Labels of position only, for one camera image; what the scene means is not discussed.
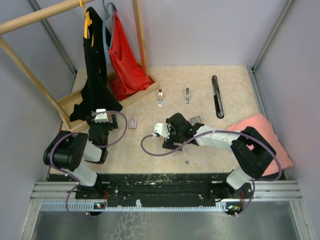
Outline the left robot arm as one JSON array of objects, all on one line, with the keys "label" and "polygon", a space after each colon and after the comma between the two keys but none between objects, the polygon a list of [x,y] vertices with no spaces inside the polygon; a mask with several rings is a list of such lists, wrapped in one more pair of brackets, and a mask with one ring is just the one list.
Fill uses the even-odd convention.
[{"label": "left robot arm", "polygon": [[98,183],[98,174],[85,162],[103,164],[108,156],[109,132],[118,128],[117,117],[111,120],[106,113],[87,119],[88,133],[62,130],[43,154],[45,165],[56,169],[86,187],[86,192],[97,199],[103,195],[104,186]]}]

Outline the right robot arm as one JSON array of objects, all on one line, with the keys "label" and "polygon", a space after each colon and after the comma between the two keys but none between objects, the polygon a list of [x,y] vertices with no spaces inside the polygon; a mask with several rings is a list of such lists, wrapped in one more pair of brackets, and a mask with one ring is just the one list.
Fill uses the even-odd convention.
[{"label": "right robot arm", "polygon": [[153,126],[155,134],[164,138],[162,147],[177,150],[178,144],[193,144],[223,149],[234,154],[238,167],[225,180],[223,192],[235,198],[241,187],[250,180],[259,179],[277,155],[275,149],[251,126],[242,131],[209,127],[203,123],[191,124],[181,113]]}]

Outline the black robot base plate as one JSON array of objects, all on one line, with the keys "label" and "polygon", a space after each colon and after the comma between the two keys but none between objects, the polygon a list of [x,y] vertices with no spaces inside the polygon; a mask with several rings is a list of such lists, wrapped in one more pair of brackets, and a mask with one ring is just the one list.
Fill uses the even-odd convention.
[{"label": "black robot base plate", "polygon": [[223,200],[243,203],[253,187],[245,183],[234,190],[226,173],[150,173],[101,174],[97,185],[79,186],[77,200],[102,200],[108,207],[214,207]]}]

